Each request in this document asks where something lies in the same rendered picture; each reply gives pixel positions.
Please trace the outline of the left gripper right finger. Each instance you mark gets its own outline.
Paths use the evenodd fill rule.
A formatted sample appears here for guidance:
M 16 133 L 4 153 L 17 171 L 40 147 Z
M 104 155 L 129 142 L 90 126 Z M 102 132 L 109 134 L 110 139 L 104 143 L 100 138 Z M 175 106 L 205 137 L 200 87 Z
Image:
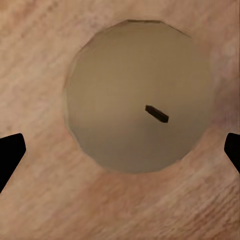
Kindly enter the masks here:
M 224 146 L 224 151 L 240 173 L 240 135 L 229 133 Z

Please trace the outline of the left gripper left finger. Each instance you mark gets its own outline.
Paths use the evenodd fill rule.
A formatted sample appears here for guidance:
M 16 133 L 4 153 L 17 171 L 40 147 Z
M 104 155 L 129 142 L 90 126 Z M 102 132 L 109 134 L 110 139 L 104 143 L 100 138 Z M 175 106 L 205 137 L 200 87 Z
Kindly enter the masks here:
M 26 152 L 21 133 L 0 138 L 0 193 Z

